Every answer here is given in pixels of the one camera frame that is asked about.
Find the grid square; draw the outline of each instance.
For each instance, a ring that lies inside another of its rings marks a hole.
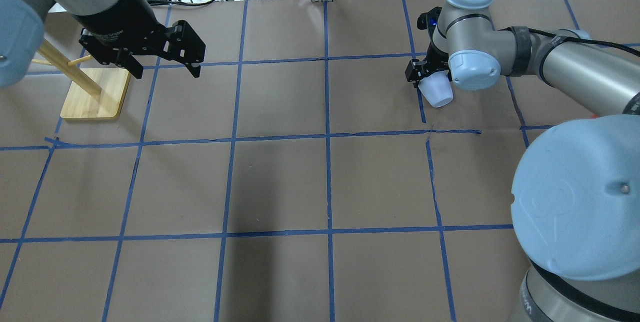
[[[0,146],[44,145],[56,130],[70,85],[63,74],[45,74],[0,89]]]
[[[324,138],[235,145],[230,232],[326,228]]]
[[[107,321],[213,321],[219,255],[219,239],[123,242]]]
[[[445,240],[457,320],[506,321],[530,267],[514,231],[447,231]]]
[[[238,137],[325,133],[325,67],[316,62],[244,65]]]
[[[0,238],[20,238],[49,152],[0,152]]]
[[[146,125],[146,141],[229,138],[236,107],[235,66],[160,69]]]
[[[540,81],[537,76],[512,78],[511,83],[528,126],[556,125],[594,115],[557,88]]]
[[[48,13],[46,17],[44,22],[46,40],[62,52],[69,60],[79,58],[80,52],[82,51],[82,45],[78,42],[80,32],[82,31],[80,22],[77,22],[73,16],[71,16],[71,13],[66,11]],[[41,54],[37,52],[33,58],[44,60]],[[27,72],[42,71],[57,71],[57,68],[32,63],[29,65],[29,69],[27,69]]]
[[[126,233],[222,232],[231,144],[146,146]]]
[[[244,5],[244,1],[220,1],[204,8],[173,6],[171,20],[186,20],[193,27],[206,44],[204,62],[238,61]],[[176,63],[178,62],[160,60],[160,65]]]
[[[525,151],[520,131],[436,133],[430,146],[443,225],[512,222],[512,181]]]
[[[409,12],[409,24],[413,35],[413,45],[417,53],[424,53],[429,47],[429,33],[427,30],[418,30],[418,17],[435,6],[442,6],[446,0],[405,0]]]
[[[435,226],[427,138],[332,138],[333,227]]]
[[[248,3],[243,60],[325,55],[321,3],[309,3],[309,0],[251,0]]]
[[[226,241],[220,321],[328,321],[327,236]]]
[[[113,120],[62,120],[58,136],[70,144],[123,144],[140,141],[153,71],[131,78],[120,115]]]
[[[454,98],[442,108],[424,103],[427,126],[432,129],[517,129],[521,126],[506,79],[480,91],[453,87]]]
[[[425,129],[416,89],[405,79],[409,60],[331,61],[331,133]]]
[[[544,6],[544,13],[532,6]],[[508,26],[546,31],[575,28],[565,0],[493,0],[489,10],[496,29]]]
[[[0,243],[0,281],[5,281],[14,259],[17,243]]]
[[[27,237],[117,236],[136,154],[136,147],[56,150]]]
[[[335,234],[336,321],[449,321],[440,236]]]
[[[0,321],[100,321],[117,242],[26,243]]]
[[[411,52],[404,12],[402,0],[335,0],[327,4],[329,56]]]
[[[592,38],[629,44],[640,42],[640,0],[568,0],[580,29]]]

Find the blue tape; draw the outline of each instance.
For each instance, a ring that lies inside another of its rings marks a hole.
[[[251,60],[251,61],[242,61],[242,64],[256,65],[258,63],[310,62],[310,61],[318,61],[318,58],[282,58],[279,60]]]
[[[429,163],[429,178],[431,181],[431,192],[433,194],[433,206],[436,211],[436,221],[438,223],[438,228],[439,228],[440,252],[442,254],[442,267],[444,269],[444,281],[446,285],[446,298],[448,299],[448,311],[450,313],[451,320],[455,322],[457,321],[456,307],[453,301],[453,289],[451,287],[449,259],[447,257],[447,247],[444,240],[444,228],[442,226],[442,216],[440,213],[440,209],[438,207],[438,199],[436,195],[436,187],[435,187],[435,181],[434,181],[434,159],[432,157],[432,147],[429,141],[427,141],[425,145],[427,149],[427,161]]]
[[[350,56],[327,56],[328,60],[361,60],[364,58],[410,57],[412,53],[358,54]]]
[[[574,15],[574,10],[571,8],[571,4],[569,4],[569,0],[564,0],[564,4],[566,5],[566,9],[569,10],[569,15],[571,15],[571,20],[573,20],[573,25],[577,30],[580,30],[580,25],[578,25],[578,20],[576,20],[576,15]]]
[[[529,136],[527,135],[527,131],[524,129],[521,129],[520,132],[522,133],[522,140],[524,141],[524,147],[528,149],[530,145],[530,141],[529,141]]]
[[[406,29],[409,32],[409,45],[411,46],[411,58],[416,58],[416,46],[414,45],[414,33],[411,30],[411,21],[409,20],[409,9],[407,8],[407,0],[402,0],[402,9],[404,10],[404,20],[406,22]],[[416,88],[418,94],[418,106],[420,108],[420,119],[423,124],[427,123],[425,116],[425,105],[423,103],[423,94],[420,92],[420,88]]]
[[[46,157],[46,162],[42,169],[42,173],[40,174],[38,185],[36,185],[36,190],[33,193],[33,198],[31,199],[31,204],[29,205],[29,211],[27,212],[27,218],[25,219],[25,222],[22,226],[20,239],[18,240],[18,245],[15,248],[15,253],[13,254],[13,259],[11,260],[11,265],[9,266],[9,272],[7,272],[6,279],[4,280],[4,285],[2,287],[2,292],[0,293],[0,310],[2,310],[2,305],[5,303],[7,289],[9,288],[9,283],[11,283],[11,278],[14,275],[14,269],[16,268],[16,263],[18,262],[18,255],[20,254],[20,250],[23,247],[25,236],[27,234],[27,229],[29,228],[29,222],[32,220],[32,215],[34,215],[34,208],[36,207],[36,202],[38,201],[38,196],[40,194],[40,190],[42,187],[42,181],[44,181],[44,177],[47,174],[47,170],[49,169],[51,158],[53,157],[53,153],[55,150],[56,150],[56,144],[53,144],[51,148],[48,150],[48,156]]]
[[[142,144],[144,146],[155,146],[155,145],[180,145],[180,144],[210,144],[213,142],[231,142],[231,138],[214,138],[213,140],[200,138],[196,140],[145,141]]]
[[[334,213],[331,186],[331,119],[329,106],[329,10],[327,1],[322,2],[324,16],[324,132],[326,138],[326,213],[327,213],[327,265],[329,267],[329,320],[336,321],[336,293],[334,284]]]
[[[236,141],[271,141],[271,140],[300,140],[304,138],[325,138],[326,135],[285,135],[285,136],[259,136],[259,137],[238,137]]]
[[[233,110],[233,131],[231,133],[231,150],[229,153],[229,168],[226,175],[226,195],[224,197],[224,218],[222,220],[222,238],[220,242],[220,259],[217,266],[217,284],[215,286],[215,306],[213,313],[214,322],[220,320],[220,297],[222,294],[222,276],[225,267],[225,251],[227,247],[227,227],[229,226],[229,204],[231,202],[231,179],[234,170],[234,156],[236,153],[236,136],[238,133],[238,110],[240,109],[240,85],[242,81],[242,65],[245,53],[245,33],[247,31],[247,7],[248,1],[244,1],[242,10],[242,30],[240,31],[240,53],[238,55],[238,72],[235,83],[235,108]]]
[[[521,129],[549,129],[552,125],[546,126],[523,126]],[[400,131],[364,131],[356,133],[331,133],[331,137],[353,137],[353,136],[389,136],[389,135],[422,135],[425,133],[473,133],[475,135],[481,135],[481,130],[476,129],[452,129],[452,130],[440,130],[440,129],[418,129],[418,130],[400,130]],[[140,142],[123,142],[120,144],[71,144],[64,141],[55,140],[53,138],[45,137],[44,140],[50,143],[56,143],[57,149],[114,149],[119,147],[138,147],[140,144],[143,146],[151,145],[178,145],[178,144],[210,144],[215,142],[246,142],[246,141],[270,141],[270,140],[299,140],[305,138],[326,138],[326,134],[311,134],[311,135],[278,135],[278,136],[252,136],[252,137],[238,137],[238,138],[214,138],[206,139],[199,138],[194,140],[153,140]],[[0,151],[20,151],[20,150],[46,150],[47,146],[12,146],[12,147],[0,147]]]
[[[165,26],[169,24],[169,17],[171,15],[171,5],[167,9]],[[124,237],[124,233],[127,227],[127,221],[129,219],[129,211],[131,207],[131,198],[133,197],[133,190],[136,184],[136,177],[138,175],[138,167],[140,165],[140,157],[142,156],[142,148],[145,140],[145,134],[147,132],[147,122],[149,121],[149,113],[151,112],[151,103],[154,98],[154,91],[156,89],[156,81],[158,80],[158,67],[160,67],[160,57],[155,60],[155,69],[153,70],[153,79],[151,80],[151,88],[149,90],[149,98],[146,102],[146,109],[144,111],[144,120],[142,120],[142,129],[140,131],[140,140],[137,144],[137,154],[135,156],[135,164],[133,166],[133,171],[131,172],[131,182],[129,184],[128,193],[126,195],[126,203],[124,213],[122,215],[122,223],[120,225],[120,232],[118,237],[118,245],[116,247],[116,254],[113,259],[113,267],[111,269],[111,276],[109,279],[109,288],[107,289],[107,297],[104,302],[104,309],[102,311],[102,322],[107,322],[107,317],[109,315],[109,306],[112,301],[112,294],[114,293],[114,283],[116,279],[116,274],[118,273],[118,265],[120,263],[120,255],[122,251],[122,241]]]
[[[526,126],[527,123],[525,122],[524,115],[522,113],[521,108],[518,106],[518,100],[516,99],[516,92],[514,90],[514,84],[512,84],[512,79],[510,79],[509,77],[507,77],[506,79],[507,79],[507,86],[509,87],[509,92],[511,93],[511,101],[513,102],[513,108],[516,110],[516,113],[518,114],[520,125]]]
[[[0,147],[0,151],[48,150],[49,148],[50,147],[48,146],[10,146],[10,147]]]
[[[554,127],[555,125],[539,125],[539,126],[522,126],[520,129],[521,130],[531,130],[531,129],[550,129],[552,127]]]
[[[72,237],[40,237],[40,238],[3,238],[0,243],[54,243],[54,242],[103,242],[103,241],[155,241],[155,240],[194,240],[210,238],[251,238],[268,236],[308,236],[319,234],[373,234],[373,233],[416,233],[438,231],[485,231],[513,229],[512,224],[503,225],[470,225],[470,226],[413,226],[413,227],[361,227],[343,229],[283,230],[256,231],[244,233],[194,233],[194,234],[150,234],[125,236],[72,236]]]
[[[514,225],[470,225],[470,226],[443,226],[443,231],[485,231],[485,230],[513,230]]]

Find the white plastic cup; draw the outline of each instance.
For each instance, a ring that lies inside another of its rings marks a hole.
[[[438,71],[421,79],[418,88],[434,108],[442,107],[453,100],[453,90],[446,71]]]

